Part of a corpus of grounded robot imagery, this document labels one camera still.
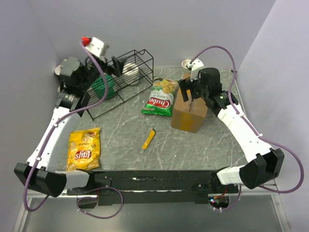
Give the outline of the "green Chuba cassava chips bag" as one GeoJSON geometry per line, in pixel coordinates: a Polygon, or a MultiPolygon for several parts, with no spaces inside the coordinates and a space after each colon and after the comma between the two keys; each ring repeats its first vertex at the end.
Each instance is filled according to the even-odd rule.
{"type": "Polygon", "coordinates": [[[153,81],[150,96],[141,113],[172,117],[174,97],[178,82],[157,77],[153,81]]]}

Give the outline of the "brown cardboard express box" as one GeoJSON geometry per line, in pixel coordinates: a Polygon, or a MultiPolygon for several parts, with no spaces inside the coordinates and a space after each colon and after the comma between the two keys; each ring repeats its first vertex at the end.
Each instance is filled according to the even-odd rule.
{"type": "Polygon", "coordinates": [[[206,118],[208,108],[201,98],[192,101],[190,90],[187,95],[189,100],[184,102],[179,88],[173,106],[171,127],[196,133],[206,118]]]}

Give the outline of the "yellow utility knife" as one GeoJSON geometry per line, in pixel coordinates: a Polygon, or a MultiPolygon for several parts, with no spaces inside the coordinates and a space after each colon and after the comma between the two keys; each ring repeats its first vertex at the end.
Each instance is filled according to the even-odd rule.
{"type": "Polygon", "coordinates": [[[145,140],[144,144],[141,147],[141,150],[139,152],[140,154],[144,153],[144,151],[148,148],[155,134],[156,134],[156,131],[154,129],[151,129],[147,139],[145,140]]]}

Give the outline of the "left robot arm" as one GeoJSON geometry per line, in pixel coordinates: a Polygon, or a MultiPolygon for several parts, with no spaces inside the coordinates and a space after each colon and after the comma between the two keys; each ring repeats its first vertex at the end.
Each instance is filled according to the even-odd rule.
{"type": "Polygon", "coordinates": [[[51,197],[59,196],[65,189],[79,188],[84,194],[95,190],[93,174],[81,168],[58,171],[57,162],[73,127],[91,107],[88,89],[102,73],[121,76],[126,60],[126,57],[112,57],[111,61],[92,57],[87,63],[82,63],[76,57],[68,57],[57,66],[60,93],[51,121],[27,162],[18,163],[14,168],[15,175],[24,185],[24,198],[28,190],[51,197]]]}

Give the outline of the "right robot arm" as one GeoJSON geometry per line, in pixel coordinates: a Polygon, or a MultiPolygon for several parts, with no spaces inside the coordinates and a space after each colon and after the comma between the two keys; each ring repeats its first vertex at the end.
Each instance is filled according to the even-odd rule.
{"type": "Polygon", "coordinates": [[[237,99],[222,89],[220,73],[216,68],[203,68],[195,80],[179,81],[183,101],[202,99],[206,106],[227,126],[240,145],[246,165],[218,170],[211,180],[215,192],[223,192],[229,184],[243,184],[254,189],[275,179],[281,170],[284,153],[260,140],[245,116],[237,99]]]}

